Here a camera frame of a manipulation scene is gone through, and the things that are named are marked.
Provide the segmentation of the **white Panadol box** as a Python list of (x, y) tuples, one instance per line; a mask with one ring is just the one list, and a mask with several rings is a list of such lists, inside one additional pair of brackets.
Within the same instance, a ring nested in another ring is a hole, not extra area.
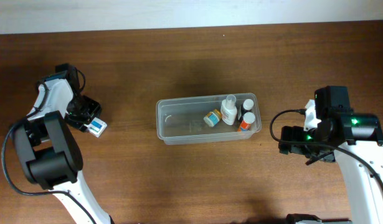
[(94, 118), (90, 124), (85, 125), (87, 131), (97, 138), (99, 138), (102, 135), (107, 126), (108, 125), (106, 124), (106, 122), (100, 120), (99, 118)]

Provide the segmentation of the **orange glue stick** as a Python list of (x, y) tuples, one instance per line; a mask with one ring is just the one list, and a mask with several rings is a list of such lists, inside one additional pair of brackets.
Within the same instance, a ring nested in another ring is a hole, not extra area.
[(255, 115), (252, 112), (246, 112), (243, 120), (238, 128), (238, 132), (248, 131), (251, 125), (255, 122)]

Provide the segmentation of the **dark bottle white cap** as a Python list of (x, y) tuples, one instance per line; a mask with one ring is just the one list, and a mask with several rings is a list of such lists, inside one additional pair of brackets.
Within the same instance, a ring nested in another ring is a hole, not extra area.
[(254, 101), (251, 99), (246, 99), (238, 108), (237, 120), (239, 122), (242, 122), (244, 114), (247, 112), (251, 112), (253, 106)]

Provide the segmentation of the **white pump bottle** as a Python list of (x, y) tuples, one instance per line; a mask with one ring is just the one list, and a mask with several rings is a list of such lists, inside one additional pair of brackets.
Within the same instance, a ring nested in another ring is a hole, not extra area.
[(235, 95), (227, 95), (224, 100), (222, 100), (220, 112), (222, 114), (222, 121), (227, 125), (233, 125), (237, 116), (237, 107), (235, 105), (236, 97)]

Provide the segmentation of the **gold lid small jar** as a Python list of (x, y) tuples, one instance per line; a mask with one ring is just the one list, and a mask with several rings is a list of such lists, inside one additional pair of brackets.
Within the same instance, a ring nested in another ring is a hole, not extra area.
[(221, 119), (222, 114), (217, 109), (210, 111), (204, 116), (204, 122), (211, 128), (218, 124)]

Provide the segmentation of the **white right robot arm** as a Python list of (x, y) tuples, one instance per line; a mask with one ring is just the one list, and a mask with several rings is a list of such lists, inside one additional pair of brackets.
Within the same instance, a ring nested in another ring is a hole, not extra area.
[(327, 118), (298, 109), (305, 124), (284, 126), (278, 142), (283, 154), (301, 154), (306, 165), (335, 162), (345, 182), (353, 223), (383, 223), (383, 135), (373, 114), (335, 112)]

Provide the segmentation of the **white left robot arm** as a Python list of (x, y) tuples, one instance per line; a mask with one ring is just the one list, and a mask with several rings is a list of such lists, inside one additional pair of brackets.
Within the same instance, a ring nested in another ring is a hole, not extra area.
[(39, 80), (33, 108), (5, 138), (12, 139), (26, 179), (42, 188), (39, 196), (55, 196), (76, 223), (113, 223), (86, 183), (82, 153), (69, 130), (98, 138), (107, 127), (100, 104), (81, 94), (85, 84), (77, 68)]

